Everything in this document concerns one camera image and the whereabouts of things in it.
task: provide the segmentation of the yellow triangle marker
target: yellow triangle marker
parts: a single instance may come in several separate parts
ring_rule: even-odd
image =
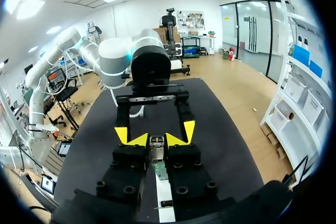
[[[185,132],[187,133],[188,144],[190,144],[191,139],[193,137],[193,133],[194,133],[195,121],[188,121],[188,122],[184,122],[183,124],[185,128]]]
[[[147,143],[147,137],[148,137],[148,133],[145,133],[139,137],[137,137],[136,139],[130,141],[129,143],[126,143],[127,145],[135,145],[135,144],[139,144],[140,146],[146,146]]]
[[[187,143],[183,142],[182,140],[178,139],[177,137],[169,134],[169,133],[166,133],[166,136],[167,136],[167,144],[168,144],[168,147],[169,146],[174,146],[175,144],[178,144],[178,145],[187,145]]]
[[[114,127],[122,144],[127,144],[127,127]]]

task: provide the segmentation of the green trash can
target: green trash can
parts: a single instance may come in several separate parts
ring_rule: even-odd
[[[229,51],[228,50],[223,50],[223,59],[228,60],[229,58]]]

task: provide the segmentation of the blue box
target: blue box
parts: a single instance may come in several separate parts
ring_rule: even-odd
[[[306,66],[309,65],[310,52],[298,45],[294,45],[293,58],[297,59]]]
[[[312,72],[314,72],[318,77],[322,77],[322,68],[317,65],[314,61],[310,61],[309,68]]]

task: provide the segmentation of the air vent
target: air vent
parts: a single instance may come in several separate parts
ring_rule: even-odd
[[[106,2],[103,0],[78,0],[77,2],[64,1],[64,3],[81,5],[92,9],[95,9],[96,7],[106,4]]]

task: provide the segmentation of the cardboard box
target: cardboard box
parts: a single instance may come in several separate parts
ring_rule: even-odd
[[[198,35],[198,32],[197,32],[197,31],[189,31],[189,32],[188,32],[188,35],[191,35],[191,36],[197,36],[197,35]]]
[[[274,135],[274,133],[269,134],[267,137],[268,137],[270,143],[271,143],[273,146],[276,146],[276,145],[279,143],[279,140],[278,140],[277,137]]]
[[[161,38],[162,43],[167,44],[167,40],[166,40],[167,28],[162,27],[162,28],[155,28],[153,30],[156,31],[159,34],[159,37]],[[175,43],[180,43],[181,42],[181,37],[180,37],[180,34],[177,32],[177,27],[176,26],[174,26],[174,28],[173,28],[173,37],[174,37]]]
[[[272,130],[266,123],[264,123],[262,126],[260,126],[262,132],[265,134],[265,136],[268,136],[270,133],[272,133]]]
[[[282,147],[277,148],[278,158],[283,160],[287,155]]]

